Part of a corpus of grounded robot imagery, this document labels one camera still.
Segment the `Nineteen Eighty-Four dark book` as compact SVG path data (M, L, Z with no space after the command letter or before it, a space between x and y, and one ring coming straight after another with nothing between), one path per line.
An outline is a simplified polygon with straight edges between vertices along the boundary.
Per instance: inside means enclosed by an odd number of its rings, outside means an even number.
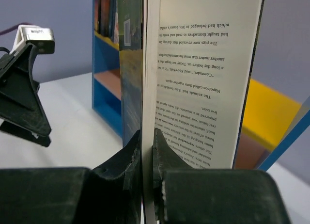
M113 43L118 43L118 9L117 0L110 0L109 37Z

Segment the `A Tale of Two Cities book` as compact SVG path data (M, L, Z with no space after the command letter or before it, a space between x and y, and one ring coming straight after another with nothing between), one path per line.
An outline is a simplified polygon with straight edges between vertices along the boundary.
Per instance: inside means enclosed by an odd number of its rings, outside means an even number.
M112 37L113 0L98 0L98 31L104 37Z

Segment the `blue wooden bookshelf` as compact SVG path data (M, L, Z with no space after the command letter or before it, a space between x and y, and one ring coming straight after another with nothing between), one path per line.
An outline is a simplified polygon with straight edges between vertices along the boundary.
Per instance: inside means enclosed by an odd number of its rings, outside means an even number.
M124 129L122 111L119 43L98 31L98 0L93 0L93 109L127 143L131 138ZM304 103L259 83L250 81L246 114L241 132L236 168L268 169L276 161L296 157L302 164L309 161L309 145L297 142L283 145L282 141L309 112L310 102Z

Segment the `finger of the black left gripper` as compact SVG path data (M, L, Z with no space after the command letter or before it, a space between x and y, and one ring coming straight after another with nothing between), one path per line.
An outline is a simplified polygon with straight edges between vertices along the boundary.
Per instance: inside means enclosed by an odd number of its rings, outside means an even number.
M51 126L38 96L40 83L32 77L38 48L27 43L0 59L1 132L43 147L51 143Z

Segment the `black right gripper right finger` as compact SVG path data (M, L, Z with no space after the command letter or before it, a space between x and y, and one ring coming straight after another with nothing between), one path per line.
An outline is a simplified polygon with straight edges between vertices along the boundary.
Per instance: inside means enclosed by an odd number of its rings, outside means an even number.
M195 169L154 130L153 191L161 224L288 224L290 217L265 171Z

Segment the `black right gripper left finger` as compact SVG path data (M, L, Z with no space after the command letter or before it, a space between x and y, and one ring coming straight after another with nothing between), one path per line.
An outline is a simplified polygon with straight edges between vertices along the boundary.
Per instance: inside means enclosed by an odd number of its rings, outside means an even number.
M2 169L3 224L141 222L140 132L110 159L85 167Z

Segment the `blue green landscape book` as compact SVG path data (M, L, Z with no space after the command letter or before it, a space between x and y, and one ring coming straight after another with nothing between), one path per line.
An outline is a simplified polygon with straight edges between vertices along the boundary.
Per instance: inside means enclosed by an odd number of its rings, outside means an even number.
M123 144L140 131L143 211L156 223L159 128L197 169L232 169L264 0L117 0Z

